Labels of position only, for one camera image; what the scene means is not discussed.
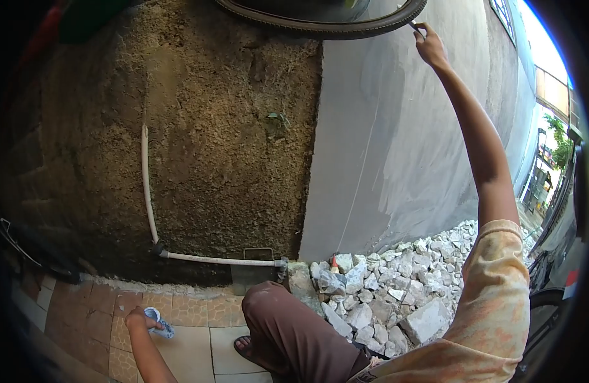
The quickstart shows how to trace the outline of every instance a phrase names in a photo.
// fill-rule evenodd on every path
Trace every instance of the brown pants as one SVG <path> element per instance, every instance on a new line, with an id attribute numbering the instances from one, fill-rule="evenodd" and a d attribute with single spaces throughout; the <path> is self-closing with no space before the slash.
<path id="1" fill-rule="evenodd" d="M 242 302 L 252 356 L 303 383 L 344 383 L 365 368 L 364 352 L 272 281 L 252 287 Z"/>

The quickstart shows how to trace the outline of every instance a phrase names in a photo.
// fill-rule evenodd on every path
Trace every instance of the rubble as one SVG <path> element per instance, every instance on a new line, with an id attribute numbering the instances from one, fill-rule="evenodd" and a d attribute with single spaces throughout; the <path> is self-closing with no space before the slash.
<path id="1" fill-rule="evenodd" d="M 368 256 L 337 254 L 345 285 L 326 274 L 330 267 L 324 261 L 312 263 L 309 275 L 338 333 L 387 357 L 399 356 L 412 344 L 418 347 L 447 331 L 464 288 L 462 266 L 477 233 L 477 221 L 467 220 Z M 523 229 L 522 238 L 527 234 Z M 525 264 L 532 262 L 527 256 L 533 246 L 532 239 L 523 242 Z"/>

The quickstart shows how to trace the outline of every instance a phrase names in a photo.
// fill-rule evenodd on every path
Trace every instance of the hand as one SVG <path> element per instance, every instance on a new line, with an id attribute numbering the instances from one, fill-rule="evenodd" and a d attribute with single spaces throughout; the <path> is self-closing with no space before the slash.
<path id="1" fill-rule="evenodd" d="M 426 30 L 426 40 L 415 31 L 416 48 L 422 59 L 433 69 L 449 65 L 448 54 L 439 35 L 427 23 L 416 24 L 416 27 Z"/>
<path id="2" fill-rule="evenodd" d="M 156 327 L 159 330 L 163 330 L 164 327 L 161 323 L 153 320 L 152 318 L 145 315 L 145 311 L 140 306 L 135 307 L 124 319 L 127 327 L 131 326 L 145 326 L 148 330 Z"/>

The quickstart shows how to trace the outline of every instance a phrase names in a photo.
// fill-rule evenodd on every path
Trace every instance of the tiled floor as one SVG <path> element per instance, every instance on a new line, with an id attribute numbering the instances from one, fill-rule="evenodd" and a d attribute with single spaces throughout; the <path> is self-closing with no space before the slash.
<path id="1" fill-rule="evenodd" d="M 270 383 L 271 376 L 247 362 L 233 341 L 248 334 L 242 297 L 214 298 L 131 292 L 85 281 L 73 286 L 28 275 L 14 284 L 12 299 L 34 324 L 31 339 L 73 383 L 143 383 L 124 317 L 135 306 L 153 306 L 175 329 L 167 340 L 152 334 L 180 383 Z"/>

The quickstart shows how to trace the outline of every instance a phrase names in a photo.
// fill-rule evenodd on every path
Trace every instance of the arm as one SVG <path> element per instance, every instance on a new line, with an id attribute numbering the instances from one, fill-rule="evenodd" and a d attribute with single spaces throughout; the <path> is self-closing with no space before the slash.
<path id="1" fill-rule="evenodd" d="M 137 306 L 127 315 L 126 327 L 131 336 L 132 354 L 144 382 L 177 383 L 147 331 L 152 327 L 162 328 L 162 325 L 146 316 L 143 309 Z"/>
<path id="2" fill-rule="evenodd" d="M 416 48 L 443 83 L 460 123 L 479 197 L 479 226 L 496 219 L 509 219 L 519 224 L 510 168 L 497 130 L 473 93 L 450 66 L 436 32 L 427 23 L 416 26 L 427 31 L 426 40 L 414 32 Z"/>

